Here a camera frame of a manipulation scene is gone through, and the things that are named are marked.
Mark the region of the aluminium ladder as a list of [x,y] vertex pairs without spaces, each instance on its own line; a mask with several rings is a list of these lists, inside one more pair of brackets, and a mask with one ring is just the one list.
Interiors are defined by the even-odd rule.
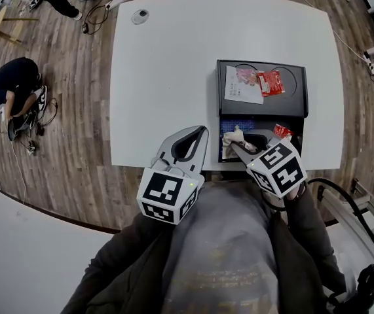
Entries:
[[374,260],[374,195],[359,181],[354,180],[350,192],[325,178],[315,178],[318,183],[317,199],[346,230],[358,248]]

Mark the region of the small red white packet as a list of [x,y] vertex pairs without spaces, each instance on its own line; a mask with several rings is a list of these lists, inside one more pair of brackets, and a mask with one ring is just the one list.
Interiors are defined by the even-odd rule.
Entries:
[[277,137],[279,137],[281,139],[289,139],[290,140],[293,137],[293,132],[290,129],[288,129],[284,126],[281,126],[279,124],[275,125],[275,127],[273,129],[273,132]]

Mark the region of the beige packet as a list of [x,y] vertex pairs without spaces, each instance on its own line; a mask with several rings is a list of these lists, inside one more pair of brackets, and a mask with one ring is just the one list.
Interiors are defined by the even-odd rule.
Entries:
[[250,151],[258,150],[252,144],[247,143],[244,140],[243,131],[236,126],[233,132],[227,132],[223,134],[222,138],[222,151],[221,151],[221,159],[223,161],[232,160],[234,158],[238,158],[236,152],[232,149],[231,143],[240,143],[246,149]]

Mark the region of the large red packet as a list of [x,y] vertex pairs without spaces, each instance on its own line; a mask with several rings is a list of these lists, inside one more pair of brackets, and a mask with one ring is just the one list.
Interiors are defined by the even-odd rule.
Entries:
[[276,96],[285,92],[279,71],[258,72],[257,78],[263,97]]

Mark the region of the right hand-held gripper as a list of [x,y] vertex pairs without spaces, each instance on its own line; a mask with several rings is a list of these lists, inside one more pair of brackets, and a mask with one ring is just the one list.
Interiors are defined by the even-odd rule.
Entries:
[[231,143],[232,149],[246,165],[246,171],[253,177],[260,189],[283,198],[307,179],[297,149],[288,139],[280,141],[271,130],[247,130],[244,140],[259,151],[250,151],[240,143]]

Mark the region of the person's left forearm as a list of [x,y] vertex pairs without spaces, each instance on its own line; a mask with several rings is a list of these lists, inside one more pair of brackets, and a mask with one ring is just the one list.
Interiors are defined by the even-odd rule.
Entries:
[[168,314],[166,294],[190,224],[138,214],[90,261],[60,314]]

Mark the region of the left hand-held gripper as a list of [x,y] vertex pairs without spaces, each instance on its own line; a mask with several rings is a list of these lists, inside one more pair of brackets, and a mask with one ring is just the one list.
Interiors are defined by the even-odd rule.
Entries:
[[158,158],[143,171],[137,193],[137,202],[144,216],[168,224],[181,222],[204,184],[200,172],[208,139],[209,131],[205,126],[193,126],[162,142]]

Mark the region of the black drawer box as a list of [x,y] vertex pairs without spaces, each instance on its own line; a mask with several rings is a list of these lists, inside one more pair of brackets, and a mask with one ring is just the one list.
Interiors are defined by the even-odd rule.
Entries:
[[[285,92],[265,97],[262,105],[224,100],[226,66],[254,69],[257,72],[277,70],[280,72]],[[215,73],[219,126],[223,119],[253,120],[254,129],[273,130],[275,125],[279,124],[293,132],[297,140],[293,145],[301,151],[304,119],[309,115],[307,75],[304,67],[260,61],[217,60]],[[219,163],[237,163],[238,161],[220,162],[218,155]]]

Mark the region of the blue grid-print packet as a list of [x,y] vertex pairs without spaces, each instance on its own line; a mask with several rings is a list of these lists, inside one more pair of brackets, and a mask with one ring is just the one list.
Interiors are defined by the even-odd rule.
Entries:
[[235,127],[238,126],[243,132],[247,130],[252,130],[255,128],[255,122],[253,120],[227,120],[223,119],[220,121],[220,142],[219,142],[219,156],[220,162],[235,162],[239,160],[238,158],[234,158],[232,160],[223,161],[221,159],[221,151],[222,151],[222,138],[223,134],[227,132],[233,132]]

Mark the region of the person's grey shirt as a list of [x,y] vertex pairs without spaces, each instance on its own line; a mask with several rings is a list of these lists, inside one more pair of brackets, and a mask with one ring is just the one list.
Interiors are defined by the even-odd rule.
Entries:
[[270,212],[249,182],[205,184],[176,226],[162,314],[278,314]]

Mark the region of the person's right forearm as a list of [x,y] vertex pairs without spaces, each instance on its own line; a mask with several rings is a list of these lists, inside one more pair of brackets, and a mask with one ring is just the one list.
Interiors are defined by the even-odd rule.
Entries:
[[288,221],[276,212],[269,223],[281,295],[323,287],[338,294],[346,292],[345,277],[307,183],[294,188],[284,202]]

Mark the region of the white pink-print packet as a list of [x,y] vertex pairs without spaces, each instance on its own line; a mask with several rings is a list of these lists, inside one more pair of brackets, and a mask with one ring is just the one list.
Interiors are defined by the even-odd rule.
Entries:
[[224,100],[262,105],[264,99],[257,71],[226,66]]

